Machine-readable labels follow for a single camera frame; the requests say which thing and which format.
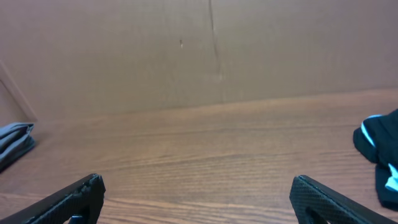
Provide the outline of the black shorts with mesh lining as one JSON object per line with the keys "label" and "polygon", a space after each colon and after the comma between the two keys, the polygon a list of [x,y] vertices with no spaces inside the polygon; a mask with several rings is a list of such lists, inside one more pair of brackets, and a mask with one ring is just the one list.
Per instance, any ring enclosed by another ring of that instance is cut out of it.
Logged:
{"label": "black shorts with mesh lining", "polygon": [[375,114],[353,132],[355,148],[375,167],[376,193],[384,208],[397,210],[397,110]]}

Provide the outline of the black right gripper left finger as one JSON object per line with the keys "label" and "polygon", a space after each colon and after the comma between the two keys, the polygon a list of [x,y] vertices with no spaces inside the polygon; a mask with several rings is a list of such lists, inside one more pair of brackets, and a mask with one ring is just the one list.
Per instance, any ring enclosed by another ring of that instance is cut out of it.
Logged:
{"label": "black right gripper left finger", "polygon": [[56,224],[97,223],[106,189],[99,174],[90,174],[31,206],[1,220],[1,223]]}

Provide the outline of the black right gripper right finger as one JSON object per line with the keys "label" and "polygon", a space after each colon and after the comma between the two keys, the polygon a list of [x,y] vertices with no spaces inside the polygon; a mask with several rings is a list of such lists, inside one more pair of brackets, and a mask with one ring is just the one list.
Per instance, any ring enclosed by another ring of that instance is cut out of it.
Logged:
{"label": "black right gripper right finger", "polygon": [[299,224],[397,224],[306,175],[294,177],[289,199]]}

